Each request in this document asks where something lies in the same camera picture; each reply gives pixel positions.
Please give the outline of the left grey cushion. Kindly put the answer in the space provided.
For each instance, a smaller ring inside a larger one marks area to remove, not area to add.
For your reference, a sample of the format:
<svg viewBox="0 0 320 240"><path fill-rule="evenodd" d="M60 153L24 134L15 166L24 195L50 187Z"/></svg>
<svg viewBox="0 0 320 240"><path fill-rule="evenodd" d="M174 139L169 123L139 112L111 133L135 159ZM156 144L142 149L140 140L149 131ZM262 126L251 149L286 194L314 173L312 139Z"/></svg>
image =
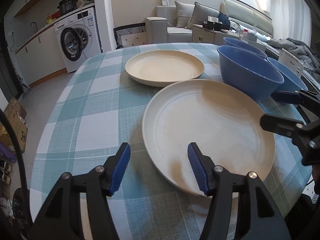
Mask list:
<svg viewBox="0 0 320 240"><path fill-rule="evenodd" d="M181 3L175 1L177 13L177 28L185 28L193 14L195 5L188 3Z"/></svg>

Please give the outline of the grey sofa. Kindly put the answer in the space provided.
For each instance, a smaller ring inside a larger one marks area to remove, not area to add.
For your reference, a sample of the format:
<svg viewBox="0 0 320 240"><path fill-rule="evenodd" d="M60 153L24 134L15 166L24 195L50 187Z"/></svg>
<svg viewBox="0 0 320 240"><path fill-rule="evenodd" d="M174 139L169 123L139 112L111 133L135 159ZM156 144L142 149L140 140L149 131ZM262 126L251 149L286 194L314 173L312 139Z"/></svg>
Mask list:
<svg viewBox="0 0 320 240"><path fill-rule="evenodd" d="M148 44L179 43L192 41L192 29L177 28L176 6L156 7L156 16L146 17L146 37Z"/></svg>

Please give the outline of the light blue bowl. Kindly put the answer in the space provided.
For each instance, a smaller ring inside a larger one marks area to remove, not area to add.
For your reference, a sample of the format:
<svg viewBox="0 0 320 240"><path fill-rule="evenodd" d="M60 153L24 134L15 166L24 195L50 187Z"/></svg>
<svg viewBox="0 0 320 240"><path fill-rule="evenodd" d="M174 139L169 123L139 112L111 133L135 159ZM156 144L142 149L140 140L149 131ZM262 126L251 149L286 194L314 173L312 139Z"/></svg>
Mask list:
<svg viewBox="0 0 320 240"><path fill-rule="evenodd" d="M284 83L282 85L279 85L276 88L276 91L299 92L301 89L308 90L307 86L301 80L301 78L297 74L295 74L290 68L271 57L268 57L267 61L273 66L275 66L284 77Z"/></svg>

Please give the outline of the cream plate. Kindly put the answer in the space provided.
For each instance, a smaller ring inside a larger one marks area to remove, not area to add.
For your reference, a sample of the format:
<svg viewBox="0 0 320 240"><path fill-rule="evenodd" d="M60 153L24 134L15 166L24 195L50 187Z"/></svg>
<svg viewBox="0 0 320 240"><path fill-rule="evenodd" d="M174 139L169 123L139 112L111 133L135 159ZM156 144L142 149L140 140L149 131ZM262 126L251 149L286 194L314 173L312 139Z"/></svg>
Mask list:
<svg viewBox="0 0 320 240"><path fill-rule="evenodd" d="M243 92L212 80L188 80L160 90L142 122L146 150L158 172L178 189L201 195L187 148L201 152L229 172L254 171L265 180L273 166L274 135L260 127L261 107Z"/></svg>
<svg viewBox="0 0 320 240"><path fill-rule="evenodd" d="M129 59L125 71L138 83L163 88L200 77L204 73L204 63L182 51L153 50Z"/></svg>

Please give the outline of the patterned folded playpen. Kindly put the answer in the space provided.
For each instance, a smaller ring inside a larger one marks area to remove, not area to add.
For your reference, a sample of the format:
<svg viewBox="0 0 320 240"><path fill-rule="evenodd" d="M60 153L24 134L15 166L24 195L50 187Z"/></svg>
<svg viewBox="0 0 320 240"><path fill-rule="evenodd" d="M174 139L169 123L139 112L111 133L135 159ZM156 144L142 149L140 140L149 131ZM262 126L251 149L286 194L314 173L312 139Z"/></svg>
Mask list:
<svg viewBox="0 0 320 240"><path fill-rule="evenodd" d="M113 29L117 44L116 49L135 47L147 44L145 23L135 23Z"/></svg>

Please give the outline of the grey blanket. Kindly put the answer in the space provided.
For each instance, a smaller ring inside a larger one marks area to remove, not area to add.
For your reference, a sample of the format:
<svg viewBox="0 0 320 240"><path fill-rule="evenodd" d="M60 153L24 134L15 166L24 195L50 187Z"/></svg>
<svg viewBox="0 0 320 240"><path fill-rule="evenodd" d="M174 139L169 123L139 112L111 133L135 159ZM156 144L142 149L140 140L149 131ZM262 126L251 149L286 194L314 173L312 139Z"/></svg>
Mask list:
<svg viewBox="0 0 320 240"><path fill-rule="evenodd" d="M319 76L319 51L313 51L306 43L291 38L271 38L267 43L274 48L287 50L304 64L307 72L314 77Z"/></svg>

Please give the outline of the white washing machine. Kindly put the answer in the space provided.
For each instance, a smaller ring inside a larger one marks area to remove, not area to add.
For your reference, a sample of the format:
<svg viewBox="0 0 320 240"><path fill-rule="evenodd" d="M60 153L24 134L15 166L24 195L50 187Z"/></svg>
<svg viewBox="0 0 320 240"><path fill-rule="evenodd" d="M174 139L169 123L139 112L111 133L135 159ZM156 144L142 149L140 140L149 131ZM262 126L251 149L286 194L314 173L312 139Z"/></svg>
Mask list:
<svg viewBox="0 0 320 240"><path fill-rule="evenodd" d="M90 57L102 52L94 7L79 9L54 24L67 72L72 73Z"/></svg>

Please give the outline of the black pressure cooker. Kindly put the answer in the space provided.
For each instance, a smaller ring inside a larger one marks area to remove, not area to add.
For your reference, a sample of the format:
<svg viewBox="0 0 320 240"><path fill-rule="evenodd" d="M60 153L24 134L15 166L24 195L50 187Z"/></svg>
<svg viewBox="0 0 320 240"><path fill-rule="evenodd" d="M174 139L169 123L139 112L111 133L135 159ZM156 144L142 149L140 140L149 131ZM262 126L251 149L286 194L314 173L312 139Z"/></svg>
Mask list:
<svg viewBox="0 0 320 240"><path fill-rule="evenodd" d="M57 9L61 15L65 15L77 9L77 1L78 0L62 0L59 2Z"/></svg>

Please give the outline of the dark blue bowl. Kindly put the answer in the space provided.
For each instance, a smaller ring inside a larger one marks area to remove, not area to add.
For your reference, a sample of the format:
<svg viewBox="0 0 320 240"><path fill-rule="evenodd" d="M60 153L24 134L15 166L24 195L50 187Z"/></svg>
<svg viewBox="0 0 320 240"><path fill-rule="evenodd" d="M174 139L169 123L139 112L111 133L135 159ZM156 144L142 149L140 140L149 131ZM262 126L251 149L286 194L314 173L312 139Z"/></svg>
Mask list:
<svg viewBox="0 0 320 240"><path fill-rule="evenodd" d="M233 46L217 48L224 83L247 94L254 101L269 97L284 83L281 72L266 59Z"/></svg>

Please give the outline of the beige side cabinet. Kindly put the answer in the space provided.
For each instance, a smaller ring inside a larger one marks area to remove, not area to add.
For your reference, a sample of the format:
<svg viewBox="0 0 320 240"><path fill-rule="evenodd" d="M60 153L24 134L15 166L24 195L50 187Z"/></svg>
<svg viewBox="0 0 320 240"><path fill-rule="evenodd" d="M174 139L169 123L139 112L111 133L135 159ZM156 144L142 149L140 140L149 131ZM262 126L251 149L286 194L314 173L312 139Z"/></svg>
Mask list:
<svg viewBox="0 0 320 240"><path fill-rule="evenodd" d="M192 27L192 41L195 43L210 43L220 46L225 44L225 37L230 37L237 40L240 39L238 33L233 33L230 31L223 33L221 31L208 30L197 24L194 24Z"/></svg>

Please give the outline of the clear water bottle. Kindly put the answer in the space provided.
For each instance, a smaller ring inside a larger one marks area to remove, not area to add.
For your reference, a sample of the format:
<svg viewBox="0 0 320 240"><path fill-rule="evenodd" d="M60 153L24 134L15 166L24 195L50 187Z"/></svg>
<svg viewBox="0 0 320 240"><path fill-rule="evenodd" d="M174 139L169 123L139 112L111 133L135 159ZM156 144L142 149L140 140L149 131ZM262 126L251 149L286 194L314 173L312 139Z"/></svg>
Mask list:
<svg viewBox="0 0 320 240"><path fill-rule="evenodd" d="M248 30L247 29L243 30L242 34L240 35L240 40L248 43Z"/></svg>

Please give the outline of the right grey cushion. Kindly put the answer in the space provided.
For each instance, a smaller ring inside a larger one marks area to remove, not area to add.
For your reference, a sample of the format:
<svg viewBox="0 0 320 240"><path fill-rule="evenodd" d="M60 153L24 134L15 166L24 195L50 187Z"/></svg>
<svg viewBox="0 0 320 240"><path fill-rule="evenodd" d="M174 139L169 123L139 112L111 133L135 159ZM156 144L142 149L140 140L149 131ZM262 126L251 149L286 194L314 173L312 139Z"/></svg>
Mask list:
<svg viewBox="0 0 320 240"><path fill-rule="evenodd" d="M195 7L193 13L188 24L186 25L187 29L192 29L193 25L195 24L201 25L203 20L208 20L208 16L215 18L219 17L220 12L215 8L211 8L199 2L195 2L194 5Z"/></svg>

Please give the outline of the black tray box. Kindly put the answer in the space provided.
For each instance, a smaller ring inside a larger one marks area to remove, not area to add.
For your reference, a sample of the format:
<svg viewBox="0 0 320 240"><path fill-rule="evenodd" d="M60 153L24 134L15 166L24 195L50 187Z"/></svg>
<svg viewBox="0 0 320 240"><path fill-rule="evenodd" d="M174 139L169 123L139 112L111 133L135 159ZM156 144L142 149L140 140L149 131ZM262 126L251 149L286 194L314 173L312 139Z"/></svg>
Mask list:
<svg viewBox="0 0 320 240"><path fill-rule="evenodd" d="M206 20L202 21L202 27L208 30L220 31L225 29L226 25L219 22L217 17L208 16Z"/></svg>

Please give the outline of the kitchen counter cabinets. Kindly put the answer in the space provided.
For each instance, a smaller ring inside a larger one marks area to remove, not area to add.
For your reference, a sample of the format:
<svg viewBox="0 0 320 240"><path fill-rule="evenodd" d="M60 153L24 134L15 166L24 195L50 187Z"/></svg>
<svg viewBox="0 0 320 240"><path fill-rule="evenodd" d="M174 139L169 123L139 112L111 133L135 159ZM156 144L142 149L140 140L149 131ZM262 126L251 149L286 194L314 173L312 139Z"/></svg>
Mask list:
<svg viewBox="0 0 320 240"><path fill-rule="evenodd" d="M34 34L16 52L27 85L35 86L67 72L53 24Z"/></svg>

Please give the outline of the cardboard box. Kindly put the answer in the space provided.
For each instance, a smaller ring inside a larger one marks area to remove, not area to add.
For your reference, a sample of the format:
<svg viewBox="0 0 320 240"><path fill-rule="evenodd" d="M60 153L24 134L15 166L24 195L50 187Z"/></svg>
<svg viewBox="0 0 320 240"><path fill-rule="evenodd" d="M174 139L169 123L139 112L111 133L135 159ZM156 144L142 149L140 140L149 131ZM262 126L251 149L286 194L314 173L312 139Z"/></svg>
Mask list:
<svg viewBox="0 0 320 240"><path fill-rule="evenodd" d="M4 114L7 117L12 129L14 130L21 152L25 151L25 144L27 140L28 128L25 124L24 118L26 117L26 111L22 105L13 97L4 110ZM13 143L1 124L1 143L8 148L13 154L16 154Z"/></svg>

